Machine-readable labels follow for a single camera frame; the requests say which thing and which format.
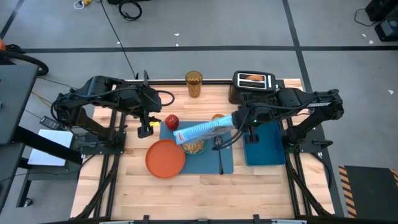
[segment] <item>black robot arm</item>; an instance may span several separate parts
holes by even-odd
[[[285,143],[297,144],[315,126],[323,121],[340,119],[344,113],[338,90],[305,93],[297,88],[283,88],[261,99],[254,99],[251,93],[242,93],[241,99],[244,103],[232,114],[238,132],[215,149],[228,147],[243,135],[243,131],[249,131],[245,136],[246,144],[256,143],[259,136],[252,131],[260,124],[281,121],[303,109],[311,109],[313,113],[306,120],[286,130]]]
[[[67,94],[59,94],[53,102],[51,113],[54,119],[65,126],[79,126],[98,135],[99,138],[111,141],[112,130],[102,127],[86,114],[84,105],[102,106],[111,108],[127,115],[139,118],[141,127],[138,128],[138,137],[145,138],[153,134],[151,121],[160,121],[149,117],[150,112],[160,112],[162,106],[168,106],[174,101],[162,105],[158,91],[144,84],[128,84],[125,80],[111,77],[96,76],[77,90],[71,89]]]

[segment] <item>concrete floor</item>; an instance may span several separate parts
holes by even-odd
[[[26,49],[119,48],[101,5],[93,2],[78,11],[72,6],[75,1],[25,0],[4,41]],[[0,1],[0,29],[17,2]],[[372,27],[354,23],[355,10],[368,2],[289,0],[300,45],[397,45],[397,42],[380,42]],[[123,20],[116,7],[104,4],[125,47],[293,46],[280,0],[152,0],[140,4],[144,12],[136,22]],[[370,23],[364,12],[358,14],[358,19]],[[46,78],[75,87],[83,86],[94,75],[133,78],[121,52],[32,56],[49,66]],[[199,70],[205,78],[231,78],[236,70],[271,72],[277,78],[302,77],[294,51],[128,52],[127,56],[136,72],[146,69],[151,79],[183,78],[189,70]],[[319,91],[338,88],[344,100],[346,113],[342,119],[323,124],[326,138],[335,142],[329,148],[335,176],[340,164],[398,170],[395,147],[398,106],[394,106],[398,97],[398,52],[306,51],[303,57],[312,88]],[[68,88],[39,79],[34,90],[53,101]],[[49,109],[33,95],[26,109],[40,117],[50,116]],[[88,111],[92,114],[93,108],[89,107]],[[35,132],[44,128],[29,113],[24,113],[20,125]],[[26,149],[24,155],[29,154],[30,149]],[[75,180],[34,182],[29,192],[33,206],[16,208],[22,180],[23,177],[15,178],[0,223],[43,223],[69,217]]]

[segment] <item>red apple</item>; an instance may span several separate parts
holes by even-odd
[[[180,124],[180,121],[178,120],[177,116],[175,116],[174,114],[171,114],[166,117],[166,120],[164,121],[164,123],[166,124],[166,127],[170,131],[175,131],[175,130],[177,130],[178,125]]]

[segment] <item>cable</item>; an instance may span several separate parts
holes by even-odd
[[[80,168],[79,168],[78,170],[75,170],[75,171],[70,172],[70,173],[53,174],[53,173],[49,173],[49,172],[34,172],[34,173],[17,174],[17,175],[13,175],[13,176],[11,176],[11,177],[7,177],[7,178],[5,178],[5,179],[3,179],[3,180],[0,180],[0,182],[3,182],[3,181],[5,181],[5,180],[8,180],[8,179],[11,179],[11,178],[20,176],[20,175],[27,175],[27,174],[29,174],[29,175],[31,175],[31,174],[50,174],[50,175],[70,175],[70,174],[74,174],[74,173],[76,173],[76,172],[79,172],[79,171],[81,170],[81,168],[83,167],[83,165],[86,164],[86,162],[88,162],[88,161],[89,161],[90,159],[92,159],[94,156],[95,156],[95,155],[90,156],[88,159],[86,159],[86,161],[84,161],[84,162],[81,164],[81,166],[80,166]]]
[[[370,24],[370,25],[367,25],[367,24],[364,24],[364,23],[362,23],[362,22],[357,21],[357,20],[356,20],[356,14],[357,14],[357,12],[360,11],[360,10],[365,10],[365,8],[363,8],[363,9],[358,9],[357,11],[355,11],[354,21],[355,21],[357,24],[361,24],[362,26],[366,26],[366,27],[371,27],[371,26],[373,26],[375,23],[377,23],[377,21],[376,21],[376,22],[373,22],[373,23]]]
[[[10,50],[0,50],[0,57],[14,58],[37,65],[40,67],[40,70],[37,72],[38,76],[46,75],[49,72],[49,68],[44,62],[28,55],[23,55]]]
[[[59,84],[59,85],[66,86],[66,87],[72,88],[74,90],[77,90],[77,88],[75,88],[73,86],[70,86],[70,85],[67,85],[67,84],[64,84],[64,83],[60,83],[60,82],[57,82],[57,81],[49,80],[49,79],[46,79],[46,78],[43,78],[43,77],[38,77],[38,78],[41,78],[43,80],[46,80],[46,81],[49,81],[49,82],[52,82],[52,83],[56,83],[56,84]]]
[[[104,93],[99,93],[99,94],[90,95],[90,96],[81,95],[81,94],[77,94],[77,93],[72,93],[72,95],[79,96],[79,97],[82,97],[82,98],[85,98],[85,99],[90,99],[90,98],[96,98],[96,97],[100,97],[100,96],[105,96],[105,95],[108,95],[110,93],[116,93],[116,92],[124,91],[124,90],[136,90],[136,87],[123,87],[123,88],[118,88],[118,89],[115,89],[115,90],[110,90],[110,91],[106,91]]]
[[[126,51],[124,50],[123,44],[122,44],[122,42],[120,41],[120,38],[119,38],[118,34],[116,33],[116,30],[114,29],[111,20],[109,19],[108,13],[106,13],[106,10],[105,10],[104,4],[102,3],[102,0],[100,0],[98,3],[100,3],[100,4],[102,5],[102,8],[103,8],[104,13],[105,13],[105,16],[106,16],[106,18],[108,19],[109,24],[111,24],[112,30],[113,30],[113,32],[114,32],[116,38],[118,39],[118,41],[119,41],[119,43],[120,43],[120,47],[122,48],[123,54],[124,54],[124,56],[125,56],[125,58],[126,58],[126,60],[127,60],[127,63],[128,63],[129,66],[130,66],[130,69],[131,69],[132,75],[134,76],[134,79],[137,79],[136,73],[134,72],[134,69],[132,69],[130,60],[129,60],[129,58],[127,57]]]
[[[51,104],[51,106],[50,106],[50,113],[51,113],[51,116],[52,116],[52,118],[53,118],[54,120],[56,120],[56,121],[59,122],[60,124],[63,124],[63,122],[61,122],[61,121],[55,116],[55,114],[54,114],[54,105],[57,103],[57,101],[58,101],[58,100],[55,100],[55,101]]]
[[[49,100],[46,100],[45,98],[43,98],[42,96],[40,96],[39,94],[37,94],[36,92],[32,91],[31,92],[33,95],[35,95],[42,103],[44,103],[46,106],[48,106],[49,108],[51,107],[51,102]]]
[[[26,111],[26,112],[30,113],[31,115],[35,116],[36,118],[39,118],[40,120],[42,119],[41,117],[39,117],[38,115],[36,115],[36,114],[34,114],[34,113],[30,112],[30,111],[29,111],[29,110],[27,110],[27,109],[24,109],[24,111]]]
[[[326,164],[325,161],[323,161],[323,159],[319,158],[319,156],[316,153],[312,152],[311,155],[313,155],[316,159],[318,159],[325,167],[326,172],[328,173],[328,188],[330,190],[331,183],[333,182],[333,179],[331,178],[331,172],[330,172],[329,166]]]
[[[169,91],[165,91],[165,90],[156,90],[155,92],[156,92],[156,93],[166,93],[166,94],[169,94],[169,95],[172,97],[172,100],[171,100],[170,102],[166,103],[166,104],[160,104],[160,103],[154,101],[154,99],[152,99],[152,98],[151,98],[150,96],[148,96],[147,94],[145,94],[145,93],[142,93],[142,94],[144,94],[144,96],[145,96],[146,98],[148,98],[148,100],[150,100],[151,102],[153,102],[154,104],[159,105],[159,106],[170,106],[170,105],[174,102],[174,100],[175,100],[174,94],[171,93],[171,92],[169,92]]]
[[[273,108],[273,109],[280,109],[280,110],[299,110],[299,109],[304,109],[308,106],[308,104],[311,103],[313,99],[315,99],[317,96],[313,96],[311,99],[309,99],[307,102],[305,102],[302,106],[294,106],[294,107],[288,107],[288,106],[275,106],[275,105],[268,105],[266,103],[253,103],[255,107],[265,107],[265,108]]]
[[[122,10],[122,6],[123,6],[124,4],[126,4],[126,3],[131,3],[131,4],[135,5],[135,6],[138,8],[138,10],[139,10],[138,16],[130,16],[127,12],[124,12],[124,11]],[[123,19],[125,19],[125,20],[127,20],[127,21],[135,21],[135,20],[137,20],[137,19],[139,19],[139,18],[141,17],[141,15],[142,15],[142,8],[141,8],[141,6],[138,4],[138,2],[135,2],[135,1],[133,1],[133,0],[123,0],[123,1],[121,1],[121,2],[119,3],[119,13],[120,13],[120,15],[122,15]]]
[[[217,148],[216,147],[214,147],[214,148],[216,148],[215,150],[220,150],[220,149],[224,149],[224,148],[226,148],[226,147],[230,147],[230,146],[232,146],[237,140],[239,140],[241,137],[242,137],[242,135],[243,135],[243,132],[242,131],[240,131],[240,132],[237,132],[238,133],[238,136],[234,139],[234,140],[232,140],[232,141],[229,141],[229,142],[225,142],[224,144],[222,144],[222,145],[219,145]]]
[[[244,126],[244,122],[248,118],[249,114],[250,114],[250,110],[248,110],[248,112],[244,116],[244,118],[242,120],[242,123],[241,123],[240,127],[238,128],[238,131],[234,134],[234,136],[232,136],[230,139],[225,141],[223,144],[213,147],[212,150],[220,150],[220,149],[226,148],[226,147],[230,146],[229,145],[230,142],[232,142],[232,144],[234,144],[242,136],[242,134],[243,134],[242,129],[243,129],[243,126]]]

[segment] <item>blue mat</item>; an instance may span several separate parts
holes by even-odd
[[[274,166],[286,162],[279,124],[276,122],[262,124],[256,128],[259,135],[256,144],[243,144],[246,165]]]
[[[178,129],[189,128],[191,126],[204,123],[203,121],[180,121]],[[231,133],[221,135],[223,141],[231,138]],[[164,122],[160,125],[160,139],[171,139],[175,141],[173,132],[169,131]],[[218,151],[211,150],[214,146],[214,138],[207,139],[205,151],[198,155],[185,153],[185,165],[180,174],[219,174]],[[234,172],[234,162],[232,157],[232,147],[221,150],[221,161],[223,162],[224,174]]]

